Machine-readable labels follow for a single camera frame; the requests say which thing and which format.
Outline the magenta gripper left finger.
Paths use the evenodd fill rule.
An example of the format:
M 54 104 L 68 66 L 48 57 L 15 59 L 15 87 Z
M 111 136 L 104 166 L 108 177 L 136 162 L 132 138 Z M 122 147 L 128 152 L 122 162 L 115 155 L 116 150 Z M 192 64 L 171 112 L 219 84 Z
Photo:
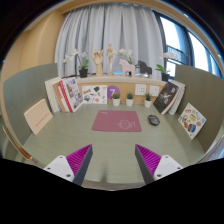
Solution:
M 92 155 L 92 145 L 87 145 L 68 156 L 59 155 L 44 170 L 81 186 Z

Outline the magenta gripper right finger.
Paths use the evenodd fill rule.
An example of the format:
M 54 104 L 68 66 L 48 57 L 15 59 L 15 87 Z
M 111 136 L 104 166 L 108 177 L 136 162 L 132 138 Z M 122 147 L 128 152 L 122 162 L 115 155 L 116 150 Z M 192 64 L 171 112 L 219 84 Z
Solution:
M 182 169 L 182 166 L 169 155 L 160 156 L 139 144 L 135 145 L 135 156 L 145 184 Z

